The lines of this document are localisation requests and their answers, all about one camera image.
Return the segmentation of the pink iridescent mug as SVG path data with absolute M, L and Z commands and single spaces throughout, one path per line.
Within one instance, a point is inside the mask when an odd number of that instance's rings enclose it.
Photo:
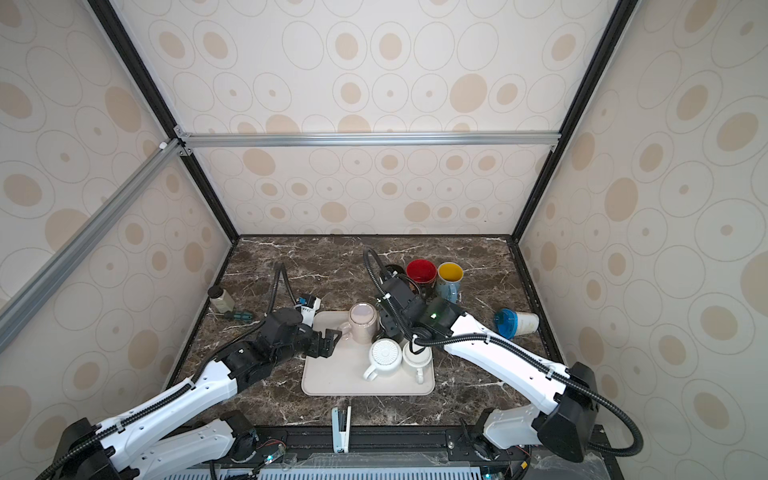
M 356 303 L 348 311 L 347 320 L 341 324 L 343 340 L 360 345 L 370 345 L 379 331 L 379 314 L 369 303 Z

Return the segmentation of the black white mug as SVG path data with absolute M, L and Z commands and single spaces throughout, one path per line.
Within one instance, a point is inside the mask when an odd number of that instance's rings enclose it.
M 387 264 L 384 266 L 384 269 L 380 272 L 380 277 L 382 281 L 386 281 L 387 279 L 391 277 L 406 277 L 405 269 L 397 264 Z

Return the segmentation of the black skull mug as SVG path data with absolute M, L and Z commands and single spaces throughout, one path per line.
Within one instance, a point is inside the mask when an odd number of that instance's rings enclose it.
M 405 268 L 406 275 L 417 285 L 422 298 L 427 299 L 434 293 L 438 276 L 436 265 L 426 259 L 415 259 Z

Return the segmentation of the white ribbed-base mug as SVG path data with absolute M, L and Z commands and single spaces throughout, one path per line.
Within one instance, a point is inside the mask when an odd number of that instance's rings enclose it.
M 382 338 L 373 342 L 368 352 L 370 365 L 363 379 L 371 382 L 380 376 L 395 374 L 402 364 L 402 358 L 402 349 L 396 341 Z

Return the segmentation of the plain white mug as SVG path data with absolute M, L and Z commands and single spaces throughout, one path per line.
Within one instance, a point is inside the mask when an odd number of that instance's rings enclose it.
M 427 378 L 427 369 L 432 362 L 430 347 L 421 347 L 405 343 L 402 347 L 402 369 L 408 373 L 417 384 L 422 385 Z

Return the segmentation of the blue butterfly mug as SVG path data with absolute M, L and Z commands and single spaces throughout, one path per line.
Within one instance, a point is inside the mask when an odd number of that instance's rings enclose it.
M 464 278 L 463 268 L 454 262 L 444 262 L 438 267 L 437 273 L 437 295 L 457 304 L 460 299 L 461 281 Z

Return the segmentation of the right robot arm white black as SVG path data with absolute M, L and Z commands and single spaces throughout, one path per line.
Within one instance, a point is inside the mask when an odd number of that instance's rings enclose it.
M 526 407 L 491 410 L 481 425 L 481 444 L 499 450 L 541 445 L 575 463 L 590 450 L 614 457 L 632 457 L 642 451 L 639 427 L 598 393 L 590 367 L 580 362 L 568 367 L 535 355 L 445 299 L 426 302 L 412 291 L 410 280 L 389 272 L 370 247 L 363 251 L 363 264 L 377 290 L 385 332 L 400 337 L 408 352 L 442 350 L 480 367 L 528 399 Z M 601 410 L 613 414 L 630 432 L 629 446 L 614 448 L 593 441 Z

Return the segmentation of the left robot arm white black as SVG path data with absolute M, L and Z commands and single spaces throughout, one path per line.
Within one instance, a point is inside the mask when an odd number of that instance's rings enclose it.
M 195 373 L 149 401 L 92 425 L 85 418 L 65 428 L 51 465 L 39 479 L 135 479 L 140 457 L 167 434 L 208 408 L 268 378 L 297 355 L 330 357 L 342 332 L 316 331 L 304 322 L 301 303 L 274 307 L 285 266 L 275 266 L 264 317 L 212 352 Z

